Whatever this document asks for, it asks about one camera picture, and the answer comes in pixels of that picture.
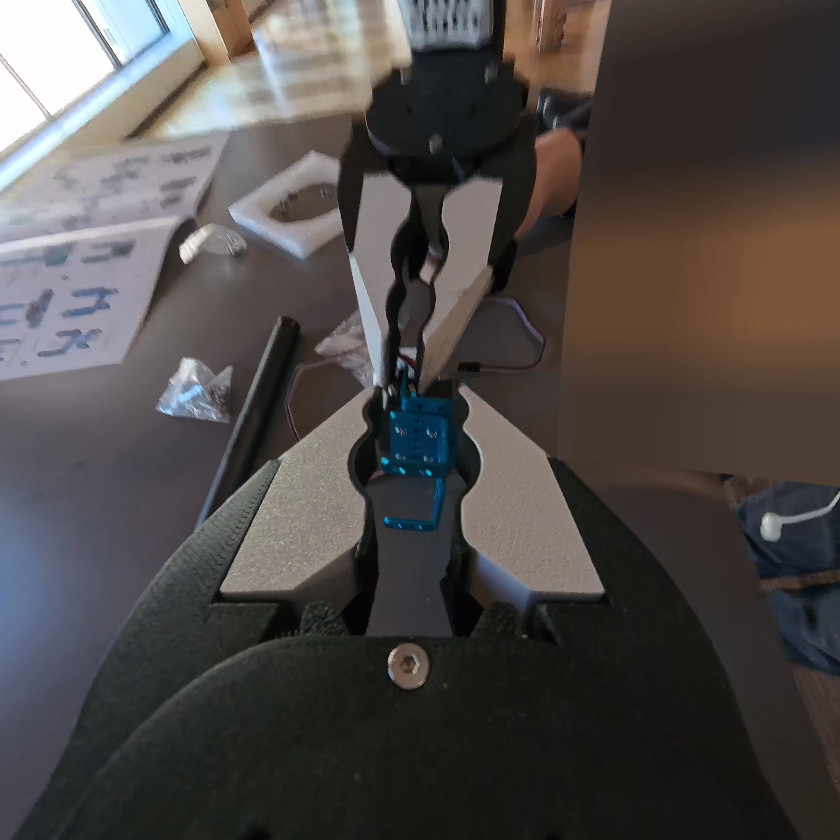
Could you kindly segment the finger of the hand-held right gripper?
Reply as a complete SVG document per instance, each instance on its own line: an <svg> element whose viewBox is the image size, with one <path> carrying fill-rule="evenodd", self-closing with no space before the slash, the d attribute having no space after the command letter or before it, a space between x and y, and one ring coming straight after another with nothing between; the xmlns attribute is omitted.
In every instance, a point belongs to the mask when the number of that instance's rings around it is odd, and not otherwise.
<svg viewBox="0 0 840 840"><path fill-rule="evenodd" d="M432 282L434 305L417 356L418 391L427 390L444 371L490 288L490 245L501 191L499 178L472 177L444 197L441 222L448 252Z"/></svg>
<svg viewBox="0 0 840 840"><path fill-rule="evenodd" d="M373 384L387 389L396 369L397 316L406 297L405 236L413 227L413 194L394 174L362 181L350 267Z"/></svg>

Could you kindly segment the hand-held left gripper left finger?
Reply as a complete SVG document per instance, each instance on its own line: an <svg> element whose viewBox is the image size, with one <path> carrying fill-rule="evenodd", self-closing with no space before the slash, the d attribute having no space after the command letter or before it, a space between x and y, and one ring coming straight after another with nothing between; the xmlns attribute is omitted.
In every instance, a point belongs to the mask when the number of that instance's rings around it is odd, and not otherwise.
<svg viewBox="0 0 840 840"><path fill-rule="evenodd" d="M291 447L220 586L226 601L351 601L365 500L350 473L369 432L368 388Z"/></svg>

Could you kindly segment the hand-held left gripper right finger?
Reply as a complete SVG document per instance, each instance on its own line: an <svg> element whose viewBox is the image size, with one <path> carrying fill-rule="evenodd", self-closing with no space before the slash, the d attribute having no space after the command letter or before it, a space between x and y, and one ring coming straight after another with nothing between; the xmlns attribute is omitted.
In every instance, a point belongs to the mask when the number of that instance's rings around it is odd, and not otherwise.
<svg viewBox="0 0 840 840"><path fill-rule="evenodd" d="M467 590L482 606L597 601L604 586L546 452L467 386L478 476L460 504Z"/></svg>

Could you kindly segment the blue bracket servo assembly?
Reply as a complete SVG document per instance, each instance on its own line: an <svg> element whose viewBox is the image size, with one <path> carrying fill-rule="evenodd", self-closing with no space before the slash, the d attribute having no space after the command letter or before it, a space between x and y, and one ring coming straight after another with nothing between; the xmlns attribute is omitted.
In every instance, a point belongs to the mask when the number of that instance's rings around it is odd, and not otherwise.
<svg viewBox="0 0 840 840"><path fill-rule="evenodd" d="M396 491L384 525L404 532L438 529L448 477L458 449L457 387L451 381L419 388L418 373L408 364L397 372L385 399L380 471Z"/></svg>

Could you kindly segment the dark brown desk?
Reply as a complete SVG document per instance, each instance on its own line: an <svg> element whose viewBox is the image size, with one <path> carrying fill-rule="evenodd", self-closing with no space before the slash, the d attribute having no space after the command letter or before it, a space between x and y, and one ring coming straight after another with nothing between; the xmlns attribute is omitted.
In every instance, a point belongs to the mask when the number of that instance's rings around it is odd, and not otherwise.
<svg viewBox="0 0 840 840"><path fill-rule="evenodd" d="M166 281L116 367L2 385L2 821L14 838L797 838L728 678L636 535L551 458L606 598L539 605L533 634L287 634L279 602L217 594L279 465L197 531L227 434L153 409L176 355L245 352L347 281L257 255L212 290Z"/></svg>

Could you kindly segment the flat clear bag of screws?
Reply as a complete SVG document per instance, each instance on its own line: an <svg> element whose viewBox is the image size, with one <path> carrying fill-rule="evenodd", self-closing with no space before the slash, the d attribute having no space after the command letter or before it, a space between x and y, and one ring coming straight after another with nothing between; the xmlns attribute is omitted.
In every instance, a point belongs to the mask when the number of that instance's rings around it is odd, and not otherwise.
<svg viewBox="0 0 840 840"><path fill-rule="evenodd" d="M316 354L323 358L350 357L359 362L368 362L370 354L364 335L364 325L358 309L334 328L315 346Z"/></svg>

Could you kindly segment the black electric screwdriver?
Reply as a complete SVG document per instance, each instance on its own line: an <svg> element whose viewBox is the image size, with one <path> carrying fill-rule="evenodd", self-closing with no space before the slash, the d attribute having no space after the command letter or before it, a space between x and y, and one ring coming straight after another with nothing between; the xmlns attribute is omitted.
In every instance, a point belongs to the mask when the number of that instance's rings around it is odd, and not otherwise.
<svg viewBox="0 0 840 840"><path fill-rule="evenodd" d="M194 530L246 483L257 469L257 455L270 426L300 335L297 320L278 318L259 361L245 402L221 458Z"/></svg>

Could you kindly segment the clear bag of many screws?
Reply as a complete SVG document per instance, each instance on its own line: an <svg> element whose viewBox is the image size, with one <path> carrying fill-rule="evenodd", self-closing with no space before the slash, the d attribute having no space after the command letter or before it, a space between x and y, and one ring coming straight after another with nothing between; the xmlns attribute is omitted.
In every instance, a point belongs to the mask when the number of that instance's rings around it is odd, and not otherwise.
<svg viewBox="0 0 840 840"><path fill-rule="evenodd" d="M228 424L233 367L214 373L204 362L181 358L155 410L168 417Z"/></svg>

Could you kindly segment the crumpled small clear bag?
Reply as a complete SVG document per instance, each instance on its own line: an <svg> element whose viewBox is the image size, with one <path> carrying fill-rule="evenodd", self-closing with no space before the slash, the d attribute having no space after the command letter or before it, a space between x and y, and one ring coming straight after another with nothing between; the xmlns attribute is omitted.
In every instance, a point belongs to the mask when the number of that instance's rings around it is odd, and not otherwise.
<svg viewBox="0 0 840 840"><path fill-rule="evenodd" d="M217 224L207 224L188 235L179 245L181 262L187 266L202 254L237 258L248 245L238 232Z"/></svg>

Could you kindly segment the light wood pillar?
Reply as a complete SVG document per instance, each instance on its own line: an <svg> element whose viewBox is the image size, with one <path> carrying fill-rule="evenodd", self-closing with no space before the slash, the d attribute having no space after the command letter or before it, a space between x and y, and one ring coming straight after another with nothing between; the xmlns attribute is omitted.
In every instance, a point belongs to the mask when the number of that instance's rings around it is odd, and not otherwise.
<svg viewBox="0 0 840 840"><path fill-rule="evenodd" d="M210 67L223 67L256 49L241 1L179 1L178 5Z"/></svg>

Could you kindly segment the person's legs blue jeans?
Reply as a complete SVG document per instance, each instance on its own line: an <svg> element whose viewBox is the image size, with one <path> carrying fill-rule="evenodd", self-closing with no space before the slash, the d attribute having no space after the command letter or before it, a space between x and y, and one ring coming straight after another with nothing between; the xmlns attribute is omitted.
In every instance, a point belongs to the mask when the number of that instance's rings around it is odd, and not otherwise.
<svg viewBox="0 0 840 840"><path fill-rule="evenodd" d="M773 481L734 512L788 659L838 677L838 488Z"/></svg>

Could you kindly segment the open instruction manual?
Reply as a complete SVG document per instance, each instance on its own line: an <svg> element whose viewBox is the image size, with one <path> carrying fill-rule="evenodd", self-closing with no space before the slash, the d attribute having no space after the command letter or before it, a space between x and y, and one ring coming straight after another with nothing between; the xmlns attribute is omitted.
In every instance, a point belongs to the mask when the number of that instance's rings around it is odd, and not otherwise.
<svg viewBox="0 0 840 840"><path fill-rule="evenodd" d="M120 363L228 135L131 142L2 199L1 381Z"/></svg>

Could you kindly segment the large window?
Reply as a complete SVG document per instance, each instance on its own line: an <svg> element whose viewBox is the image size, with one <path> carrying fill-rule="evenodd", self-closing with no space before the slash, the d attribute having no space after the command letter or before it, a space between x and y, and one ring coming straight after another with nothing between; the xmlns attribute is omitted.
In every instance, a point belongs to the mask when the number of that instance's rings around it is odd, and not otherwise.
<svg viewBox="0 0 840 840"><path fill-rule="evenodd" d="M169 33L161 2L2 1L2 152Z"/></svg>

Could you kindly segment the white foam frame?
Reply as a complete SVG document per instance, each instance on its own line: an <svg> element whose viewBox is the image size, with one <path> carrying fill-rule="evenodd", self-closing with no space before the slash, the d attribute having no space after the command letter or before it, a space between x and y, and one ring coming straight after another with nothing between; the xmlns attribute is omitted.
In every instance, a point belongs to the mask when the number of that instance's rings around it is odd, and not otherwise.
<svg viewBox="0 0 840 840"><path fill-rule="evenodd" d="M293 197L310 188L325 187L336 193L340 178L338 159L310 151L298 161L269 178L253 192L228 208L233 220L251 234L264 239L298 259L306 259L342 233L337 204L315 215L289 219L288 214L274 215L280 205L293 204Z"/></svg>

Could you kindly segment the wooden post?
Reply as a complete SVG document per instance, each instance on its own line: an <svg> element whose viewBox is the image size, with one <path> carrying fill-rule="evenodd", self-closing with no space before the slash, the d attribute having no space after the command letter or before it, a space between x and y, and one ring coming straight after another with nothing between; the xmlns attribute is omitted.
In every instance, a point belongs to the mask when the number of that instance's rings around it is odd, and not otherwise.
<svg viewBox="0 0 840 840"><path fill-rule="evenodd" d="M561 48L568 18L568 1L535 1L533 3L534 45L540 54Z"/></svg>

